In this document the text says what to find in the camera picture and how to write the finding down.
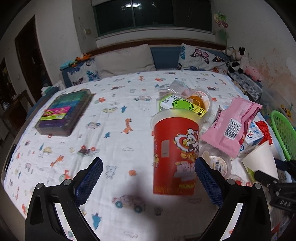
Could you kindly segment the beige pillow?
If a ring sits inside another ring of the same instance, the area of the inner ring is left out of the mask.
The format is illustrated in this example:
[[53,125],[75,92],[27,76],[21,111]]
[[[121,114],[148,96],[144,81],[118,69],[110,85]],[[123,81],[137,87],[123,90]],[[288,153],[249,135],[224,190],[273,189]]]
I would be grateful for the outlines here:
[[95,56],[100,78],[156,71],[149,45],[143,44]]

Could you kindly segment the green plastic basket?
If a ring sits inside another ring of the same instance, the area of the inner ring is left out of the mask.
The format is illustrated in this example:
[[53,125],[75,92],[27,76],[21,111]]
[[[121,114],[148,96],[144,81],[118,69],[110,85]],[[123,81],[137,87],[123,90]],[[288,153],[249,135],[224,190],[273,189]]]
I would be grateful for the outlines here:
[[290,121],[279,111],[271,112],[271,127],[287,161],[295,160],[295,129]]

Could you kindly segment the colourful marker pen case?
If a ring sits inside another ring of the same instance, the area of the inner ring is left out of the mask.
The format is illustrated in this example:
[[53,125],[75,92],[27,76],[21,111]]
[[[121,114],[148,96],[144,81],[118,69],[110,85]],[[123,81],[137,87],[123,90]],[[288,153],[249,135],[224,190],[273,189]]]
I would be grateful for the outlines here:
[[89,89],[58,96],[35,125],[40,135],[67,137],[93,99]]

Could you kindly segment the yellow green snack package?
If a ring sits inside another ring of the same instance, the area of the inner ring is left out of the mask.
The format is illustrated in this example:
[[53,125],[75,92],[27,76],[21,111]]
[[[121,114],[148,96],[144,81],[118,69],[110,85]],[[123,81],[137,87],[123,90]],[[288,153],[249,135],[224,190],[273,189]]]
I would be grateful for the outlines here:
[[194,112],[200,118],[203,118],[207,114],[205,109],[175,94],[167,94],[162,97],[159,100],[158,108],[159,111],[172,108],[186,109]]

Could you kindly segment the blue white patterned cloth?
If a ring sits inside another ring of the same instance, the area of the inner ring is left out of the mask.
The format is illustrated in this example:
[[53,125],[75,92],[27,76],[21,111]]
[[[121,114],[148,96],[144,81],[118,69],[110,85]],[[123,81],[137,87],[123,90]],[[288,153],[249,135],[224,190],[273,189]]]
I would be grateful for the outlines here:
[[252,79],[238,72],[228,73],[228,75],[242,87],[246,93],[254,100],[259,101],[262,89]]

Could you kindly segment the pink snack bag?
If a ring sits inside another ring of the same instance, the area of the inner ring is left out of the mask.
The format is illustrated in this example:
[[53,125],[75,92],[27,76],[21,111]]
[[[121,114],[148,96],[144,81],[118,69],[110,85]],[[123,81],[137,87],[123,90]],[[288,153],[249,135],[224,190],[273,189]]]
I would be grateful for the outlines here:
[[201,135],[201,140],[224,152],[231,158],[239,154],[251,122],[262,105],[234,97],[228,108],[222,110],[214,123]]

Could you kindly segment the dark window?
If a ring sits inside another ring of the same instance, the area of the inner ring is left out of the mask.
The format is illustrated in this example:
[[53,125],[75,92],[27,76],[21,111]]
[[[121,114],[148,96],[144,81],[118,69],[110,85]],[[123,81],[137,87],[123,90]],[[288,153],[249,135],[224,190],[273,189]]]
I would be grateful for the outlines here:
[[105,1],[93,11],[99,36],[150,27],[212,31],[211,1]]

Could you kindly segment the orange toy on headboard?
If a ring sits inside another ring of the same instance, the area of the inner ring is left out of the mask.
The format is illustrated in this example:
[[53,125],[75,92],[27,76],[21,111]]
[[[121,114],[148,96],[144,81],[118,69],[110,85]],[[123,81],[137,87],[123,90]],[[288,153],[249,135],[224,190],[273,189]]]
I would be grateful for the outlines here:
[[83,53],[83,54],[81,55],[81,57],[76,57],[76,58],[75,58],[75,61],[76,61],[76,62],[86,61],[86,60],[90,59],[90,57],[91,57],[91,54]]

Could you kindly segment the right butterfly print pillow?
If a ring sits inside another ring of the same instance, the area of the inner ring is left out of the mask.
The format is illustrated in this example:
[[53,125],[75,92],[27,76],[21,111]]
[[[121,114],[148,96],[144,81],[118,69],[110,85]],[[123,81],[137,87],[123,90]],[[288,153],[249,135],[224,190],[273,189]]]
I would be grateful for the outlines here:
[[209,52],[194,46],[182,44],[177,70],[212,71],[226,75],[229,57],[221,51]]

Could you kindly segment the left butterfly print pillow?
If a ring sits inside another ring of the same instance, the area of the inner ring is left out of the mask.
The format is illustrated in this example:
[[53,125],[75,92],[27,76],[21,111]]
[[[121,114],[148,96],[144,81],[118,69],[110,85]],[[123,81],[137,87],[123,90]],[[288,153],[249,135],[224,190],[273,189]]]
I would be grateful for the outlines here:
[[95,59],[90,58],[71,67],[67,77],[73,86],[100,80]]

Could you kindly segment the pink plush toy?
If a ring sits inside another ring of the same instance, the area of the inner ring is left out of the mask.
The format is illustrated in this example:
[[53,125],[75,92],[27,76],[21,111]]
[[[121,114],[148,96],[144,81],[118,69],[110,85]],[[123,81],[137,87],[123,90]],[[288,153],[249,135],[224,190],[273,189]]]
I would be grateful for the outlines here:
[[252,66],[247,66],[245,74],[248,75],[253,81],[262,82],[261,74],[256,68]]

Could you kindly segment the white paper cup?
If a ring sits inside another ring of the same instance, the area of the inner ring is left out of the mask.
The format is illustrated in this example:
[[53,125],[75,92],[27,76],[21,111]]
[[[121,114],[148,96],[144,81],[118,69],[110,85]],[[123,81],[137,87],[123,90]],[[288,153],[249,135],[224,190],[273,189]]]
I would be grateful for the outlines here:
[[255,182],[254,173],[258,170],[278,179],[278,171],[268,141],[264,142],[262,145],[257,146],[242,160],[242,163],[252,183]]

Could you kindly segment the orange lidded jelly cup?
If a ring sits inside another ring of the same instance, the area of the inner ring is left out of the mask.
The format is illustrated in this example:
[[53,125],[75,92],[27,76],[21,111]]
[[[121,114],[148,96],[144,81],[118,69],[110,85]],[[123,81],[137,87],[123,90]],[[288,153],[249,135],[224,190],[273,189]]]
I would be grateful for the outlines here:
[[212,108],[212,98],[210,94],[201,88],[192,90],[187,97],[187,100],[193,104],[198,105],[200,108],[206,111],[205,116],[209,116]]

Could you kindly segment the red paper snack cup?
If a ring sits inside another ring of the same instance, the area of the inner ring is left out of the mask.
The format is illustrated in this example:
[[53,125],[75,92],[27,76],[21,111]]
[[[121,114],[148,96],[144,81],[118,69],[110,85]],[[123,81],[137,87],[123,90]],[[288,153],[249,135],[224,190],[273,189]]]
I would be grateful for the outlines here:
[[171,108],[155,114],[151,127],[154,134],[154,194],[193,195],[201,119],[190,110]]

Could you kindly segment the red plastic mesh bundle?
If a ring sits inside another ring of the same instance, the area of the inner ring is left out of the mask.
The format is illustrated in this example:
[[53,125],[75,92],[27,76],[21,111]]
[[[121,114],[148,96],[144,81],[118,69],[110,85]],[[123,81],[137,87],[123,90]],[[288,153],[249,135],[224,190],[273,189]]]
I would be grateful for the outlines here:
[[256,122],[256,125],[258,126],[258,128],[260,129],[260,131],[263,134],[263,138],[262,140],[259,142],[259,145],[262,145],[263,143],[265,143],[266,141],[268,141],[269,145],[273,144],[273,139],[271,137],[268,125],[266,122],[260,120]]

